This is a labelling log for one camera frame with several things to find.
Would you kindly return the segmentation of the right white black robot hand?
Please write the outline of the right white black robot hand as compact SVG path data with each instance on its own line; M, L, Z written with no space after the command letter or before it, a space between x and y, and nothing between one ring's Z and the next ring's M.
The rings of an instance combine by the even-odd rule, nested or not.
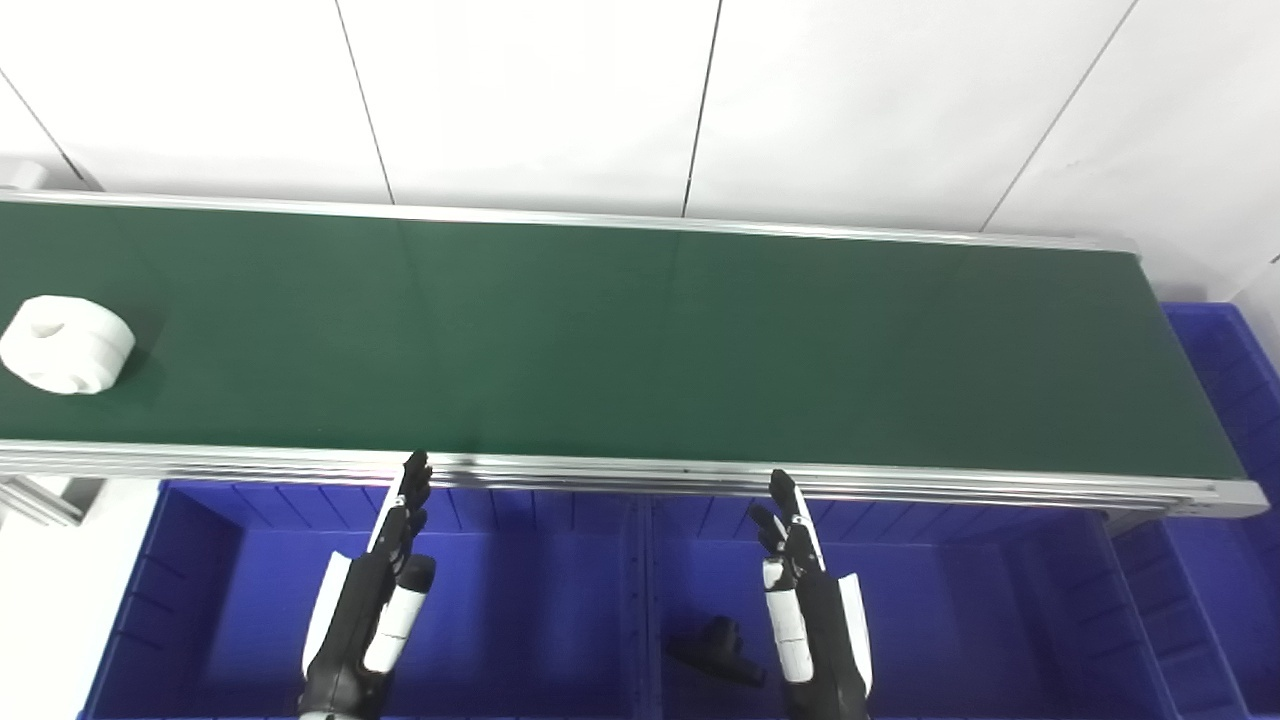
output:
M765 551L765 606L790 719L868 719L873 682L867 609L856 574L828 573L806 500L782 469L771 473L777 511L749 515Z

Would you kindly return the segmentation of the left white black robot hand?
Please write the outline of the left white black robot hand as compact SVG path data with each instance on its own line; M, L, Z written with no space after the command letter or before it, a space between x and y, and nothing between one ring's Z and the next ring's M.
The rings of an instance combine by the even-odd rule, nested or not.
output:
M365 551L330 556L303 643L301 719L381 717L436 575L436 560L413 551L428 521L431 477L426 452L412 452Z

